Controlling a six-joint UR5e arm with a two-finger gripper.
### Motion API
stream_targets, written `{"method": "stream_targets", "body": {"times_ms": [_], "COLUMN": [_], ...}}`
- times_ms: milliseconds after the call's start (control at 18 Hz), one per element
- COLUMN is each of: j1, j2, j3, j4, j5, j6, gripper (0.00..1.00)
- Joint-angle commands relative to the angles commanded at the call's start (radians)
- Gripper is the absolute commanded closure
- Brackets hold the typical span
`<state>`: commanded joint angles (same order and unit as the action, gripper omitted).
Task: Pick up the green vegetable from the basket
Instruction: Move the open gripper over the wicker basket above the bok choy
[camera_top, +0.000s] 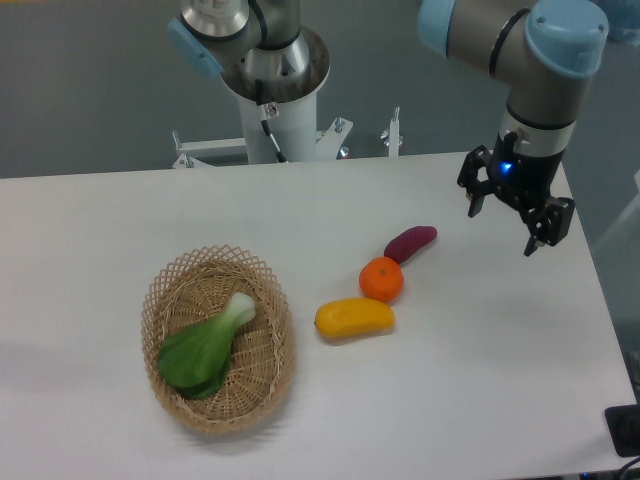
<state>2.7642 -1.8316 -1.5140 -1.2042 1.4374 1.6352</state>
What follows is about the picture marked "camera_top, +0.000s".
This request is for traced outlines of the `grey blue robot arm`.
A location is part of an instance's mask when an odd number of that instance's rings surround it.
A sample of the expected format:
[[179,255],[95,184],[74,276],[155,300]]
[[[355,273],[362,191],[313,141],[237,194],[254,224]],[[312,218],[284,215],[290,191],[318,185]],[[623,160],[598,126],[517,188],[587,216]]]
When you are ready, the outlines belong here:
[[[329,54],[298,2],[185,1],[168,31],[194,70],[237,98],[251,163],[337,155],[316,130]],[[575,204],[551,184],[601,63],[606,15],[589,1],[425,1],[417,31],[432,50],[510,88],[494,146],[468,153],[457,179],[470,214],[494,196],[526,225],[527,254],[558,244]]]

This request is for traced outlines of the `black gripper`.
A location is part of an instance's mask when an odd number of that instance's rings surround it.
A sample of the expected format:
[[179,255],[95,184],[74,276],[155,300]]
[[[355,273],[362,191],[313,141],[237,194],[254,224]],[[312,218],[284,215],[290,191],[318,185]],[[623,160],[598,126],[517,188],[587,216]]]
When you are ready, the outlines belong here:
[[[468,217],[482,210],[484,199],[495,195],[520,215],[529,231],[524,249],[531,256],[542,246],[556,246],[568,234],[575,201],[551,197],[550,188],[564,152],[543,157],[514,151],[516,134],[497,137],[493,153],[485,146],[469,152],[463,161],[457,184],[469,200]],[[482,170],[488,178],[481,180]]]

